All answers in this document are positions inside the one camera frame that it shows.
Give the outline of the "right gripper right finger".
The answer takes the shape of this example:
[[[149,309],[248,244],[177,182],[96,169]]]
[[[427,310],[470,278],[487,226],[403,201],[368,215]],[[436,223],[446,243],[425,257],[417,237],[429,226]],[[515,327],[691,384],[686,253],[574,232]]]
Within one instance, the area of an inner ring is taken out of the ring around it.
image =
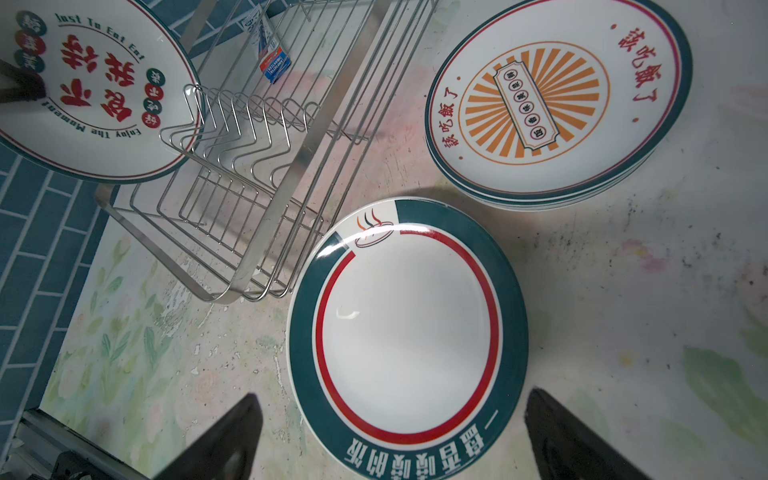
[[[525,424],[542,479],[648,479],[542,388],[529,393]]]

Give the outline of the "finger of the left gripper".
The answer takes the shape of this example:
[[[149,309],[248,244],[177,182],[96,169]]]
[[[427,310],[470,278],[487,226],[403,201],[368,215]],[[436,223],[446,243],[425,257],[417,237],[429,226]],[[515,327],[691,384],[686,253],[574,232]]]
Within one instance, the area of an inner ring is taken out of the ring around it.
[[[1,61],[2,104],[35,101],[46,96],[45,83],[37,73]]]

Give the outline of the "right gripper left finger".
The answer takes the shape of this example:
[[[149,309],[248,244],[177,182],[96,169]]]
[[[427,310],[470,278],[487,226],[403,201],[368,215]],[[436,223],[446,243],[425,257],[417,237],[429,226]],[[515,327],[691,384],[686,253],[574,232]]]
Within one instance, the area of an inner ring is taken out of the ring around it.
[[[262,427],[258,398],[248,393],[155,479],[249,479]]]

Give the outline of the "rearmost green rim plate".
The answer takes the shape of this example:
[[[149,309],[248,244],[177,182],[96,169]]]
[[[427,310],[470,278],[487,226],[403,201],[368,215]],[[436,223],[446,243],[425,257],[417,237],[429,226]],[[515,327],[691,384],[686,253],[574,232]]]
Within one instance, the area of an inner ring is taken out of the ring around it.
[[[199,80],[179,42],[139,1],[4,1],[1,59],[45,92],[1,107],[1,143],[82,179],[137,183],[180,167],[193,147],[161,138],[199,129]]]

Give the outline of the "red ring plate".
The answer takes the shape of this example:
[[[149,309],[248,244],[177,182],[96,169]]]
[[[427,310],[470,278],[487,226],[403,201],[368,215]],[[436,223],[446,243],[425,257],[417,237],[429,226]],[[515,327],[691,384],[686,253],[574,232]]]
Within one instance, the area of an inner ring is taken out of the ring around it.
[[[368,479],[446,479],[499,439],[523,390],[516,275],[474,219],[439,201],[364,206],[319,241],[286,332],[299,409]]]

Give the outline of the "metal wire dish rack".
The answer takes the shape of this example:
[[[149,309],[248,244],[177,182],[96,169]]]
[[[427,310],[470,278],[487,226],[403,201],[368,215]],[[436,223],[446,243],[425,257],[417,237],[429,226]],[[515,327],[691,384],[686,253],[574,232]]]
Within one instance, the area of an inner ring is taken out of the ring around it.
[[[292,65],[275,84],[242,21],[266,9]],[[428,30],[433,1],[173,2],[171,28],[193,58],[187,96],[199,129],[183,165],[99,206],[195,297],[228,304],[289,293],[335,223]]]

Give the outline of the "thin red rim plate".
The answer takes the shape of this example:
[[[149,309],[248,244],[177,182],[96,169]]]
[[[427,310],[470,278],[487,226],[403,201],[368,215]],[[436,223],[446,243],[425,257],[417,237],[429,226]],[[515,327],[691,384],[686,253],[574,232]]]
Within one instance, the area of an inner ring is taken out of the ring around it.
[[[426,140],[477,193],[571,193],[658,146],[692,74],[687,36],[655,2],[522,1],[448,54],[427,95]]]

